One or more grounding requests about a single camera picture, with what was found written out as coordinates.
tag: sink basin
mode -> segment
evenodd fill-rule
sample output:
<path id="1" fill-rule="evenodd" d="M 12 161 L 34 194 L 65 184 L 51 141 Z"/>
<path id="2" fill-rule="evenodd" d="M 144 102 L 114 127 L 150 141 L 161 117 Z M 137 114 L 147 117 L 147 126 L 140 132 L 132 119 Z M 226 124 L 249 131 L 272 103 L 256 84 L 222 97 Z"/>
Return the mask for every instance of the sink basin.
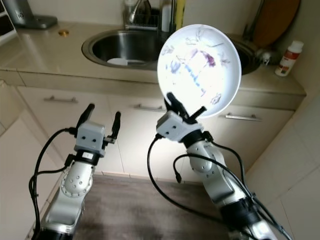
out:
<path id="1" fill-rule="evenodd" d="M 259 67 L 255 51 L 244 43 L 232 41 L 240 56 L 242 75 Z M 113 30 L 89 38 L 82 52 L 94 63 L 114 68 L 157 70 L 163 43 L 153 31 Z"/>

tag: drawer handle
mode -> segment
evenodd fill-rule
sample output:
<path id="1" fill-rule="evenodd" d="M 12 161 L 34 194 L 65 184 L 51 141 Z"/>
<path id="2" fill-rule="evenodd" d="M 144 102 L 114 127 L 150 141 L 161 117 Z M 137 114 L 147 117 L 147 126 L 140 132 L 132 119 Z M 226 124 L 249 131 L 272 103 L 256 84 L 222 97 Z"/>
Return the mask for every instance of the drawer handle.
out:
<path id="1" fill-rule="evenodd" d="M 139 109 L 139 110 L 145 110 L 145 111 L 152 111 L 152 112 L 161 112 L 161 113 L 167 112 L 167 110 L 164 109 L 162 106 L 157 108 L 157 107 L 142 106 L 142 104 L 138 104 L 138 105 L 135 105 L 133 108 Z"/>
<path id="2" fill-rule="evenodd" d="M 226 119 L 236 119 L 236 120 L 247 120 L 247 121 L 255 121 L 262 122 L 262 119 L 256 117 L 256 115 L 252 114 L 251 116 L 234 116 L 231 112 L 224 116 Z"/>
<path id="3" fill-rule="evenodd" d="M 78 100 L 76 97 L 73 97 L 71 99 L 63 99 L 63 98 L 55 98 L 55 96 L 46 97 L 43 99 L 46 102 L 55 102 L 55 103 L 68 103 L 68 104 L 77 104 Z"/>

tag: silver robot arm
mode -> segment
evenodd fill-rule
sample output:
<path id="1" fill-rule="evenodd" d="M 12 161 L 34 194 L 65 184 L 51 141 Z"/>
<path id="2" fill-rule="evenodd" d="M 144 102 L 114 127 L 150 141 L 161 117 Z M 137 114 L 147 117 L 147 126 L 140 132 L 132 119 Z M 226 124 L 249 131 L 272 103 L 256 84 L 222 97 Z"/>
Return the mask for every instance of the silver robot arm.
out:
<path id="1" fill-rule="evenodd" d="M 112 135 L 105 137 L 105 126 L 88 121 L 94 105 L 81 115 L 76 127 L 76 143 L 70 165 L 49 208 L 41 219 L 35 240 L 71 240 L 84 208 L 84 199 L 93 185 L 93 174 L 105 147 L 114 144 L 120 129 L 120 112 L 112 126 Z"/>
<path id="2" fill-rule="evenodd" d="M 205 109 L 189 117 L 169 110 L 159 119 L 156 131 L 171 141 L 183 143 L 188 154 L 207 157 L 226 166 L 222 153 L 204 138 L 203 127 L 196 121 L 196 117 L 203 111 Z M 208 160 L 198 157 L 190 157 L 189 160 L 192 170 L 200 177 L 212 202 L 219 207 L 222 218 L 229 225 L 242 229 L 259 240 L 277 240 L 267 222 L 251 207 L 250 199 L 228 172 Z M 242 238 L 246 236 L 236 231 L 231 232 L 230 237 L 237 240 L 248 239 Z"/>

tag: floor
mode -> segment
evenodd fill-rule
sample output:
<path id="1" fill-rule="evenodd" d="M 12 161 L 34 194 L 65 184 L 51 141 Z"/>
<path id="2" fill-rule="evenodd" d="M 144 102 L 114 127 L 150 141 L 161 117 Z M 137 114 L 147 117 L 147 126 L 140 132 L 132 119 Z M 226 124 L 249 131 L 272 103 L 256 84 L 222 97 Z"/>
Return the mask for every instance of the floor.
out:
<path id="1" fill-rule="evenodd" d="M 200 185 L 159 182 L 177 202 L 219 213 Z M 224 226 L 167 202 L 149 180 L 98 176 L 85 199 L 75 240 L 227 240 Z"/>

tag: dish rack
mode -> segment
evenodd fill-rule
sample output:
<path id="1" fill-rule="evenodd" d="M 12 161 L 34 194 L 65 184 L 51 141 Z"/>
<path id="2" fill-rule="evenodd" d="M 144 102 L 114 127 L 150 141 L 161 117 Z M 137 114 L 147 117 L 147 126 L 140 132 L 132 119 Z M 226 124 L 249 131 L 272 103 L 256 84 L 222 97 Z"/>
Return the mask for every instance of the dish rack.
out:
<path id="1" fill-rule="evenodd" d="M 159 30 L 159 16 L 136 14 L 134 23 L 129 22 L 129 17 L 123 13 L 123 25 L 126 30 Z"/>

